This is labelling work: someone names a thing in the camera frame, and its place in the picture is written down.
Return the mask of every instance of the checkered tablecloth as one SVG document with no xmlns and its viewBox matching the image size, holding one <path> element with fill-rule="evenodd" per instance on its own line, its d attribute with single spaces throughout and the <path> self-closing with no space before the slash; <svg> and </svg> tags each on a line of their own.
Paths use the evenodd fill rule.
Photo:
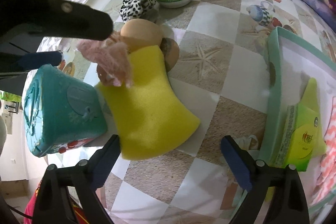
<svg viewBox="0 0 336 224">
<path fill-rule="evenodd" d="M 79 1 L 107 12 L 116 30 L 123 26 L 118 12 L 122 0 Z M 179 61 L 168 74 L 172 89 L 201 125 L 184 144 L 163 156 L 118 159 L 105 184 L 115 223 L 229 222 L 241 192 L 219 143 L 232 135 L 241 148 L 257 155 L 268 102 L 269 72 L 263 52 L 271 30 L 249 15 L 251 6 L 273 12 L 282 26 L 335 59 L 335 33 L 301 0 L 193 0 L 177 9 L 161 7 L 157 23 L 180 47 Z M 96 64 L 79 52 L 73 62 L 75 77 L 93 85 L 98 82 Z M 49 163 L 71 166 L 96 149 L 48 155 Z M 306 194 L 309 202 L 312 193 Z M 262 217 L 256 223 L 262 223 Z"/>
</svg>

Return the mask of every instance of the pink fluffy cloth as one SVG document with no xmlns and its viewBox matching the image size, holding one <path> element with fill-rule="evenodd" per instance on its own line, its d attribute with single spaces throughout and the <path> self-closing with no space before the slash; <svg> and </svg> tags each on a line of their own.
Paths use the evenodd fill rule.
<svg viewBox="0 0 336 224">
<path fill-rule="evenodd" d="M 119 32 L 113 32 L 104 41 L 83 39 L 77 49 L 83 57 L 97 63 L 97 73 L 103 85 L 131 87 L 132 67 L 128 60 L 127 44 Z"/>
</svg>

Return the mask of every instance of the teal container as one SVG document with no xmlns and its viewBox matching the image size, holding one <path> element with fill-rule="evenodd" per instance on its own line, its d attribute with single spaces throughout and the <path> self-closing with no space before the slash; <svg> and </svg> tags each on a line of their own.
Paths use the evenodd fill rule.
<svg viewBox="0 0 336 224">
<path fill-rule="evenodd" d="M 94 87 L 51 65 L 38 69 L 24 102 L 27 144 L 37 157 L 64 153 L 107 131 Z"/>
</svg>

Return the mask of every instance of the pink and white striped cloth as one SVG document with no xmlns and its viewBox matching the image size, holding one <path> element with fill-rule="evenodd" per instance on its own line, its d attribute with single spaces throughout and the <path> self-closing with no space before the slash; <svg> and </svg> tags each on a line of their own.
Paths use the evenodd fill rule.
<svg viewBox="0 0 336 224">
<path fill-rule="evenodd" d="M 321 160 L 321 175 L 317 180 L 318 186 L 312 205 L 321 201 L 336 185 L 336 97 L 333 97 L 331 117 L 324 140 L 327 152 Z"/>
</svg>

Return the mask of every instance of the black cable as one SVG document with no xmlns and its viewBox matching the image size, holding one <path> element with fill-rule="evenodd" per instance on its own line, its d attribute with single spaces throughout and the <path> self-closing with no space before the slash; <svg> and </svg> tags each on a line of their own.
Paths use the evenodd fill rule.
<svg viewBox="0 0 336 224">
<path fill-rule="evenodd" d="M 19 215 L 22 215 L 22 216 L 25 217 L 25 218 L 33 219 L 31 216 L 26 215 L 26 214 L 24 214 L 23 212 L 20 212 L 19 210 L 15 209 L 14 207 L 12 207 L 12 206 L 10 206 L 10 205 L 8 205 L 8 207 L 9 207 L 12 211 L 16 212 L 16 213 L 19 214 Z"/>
</svg>

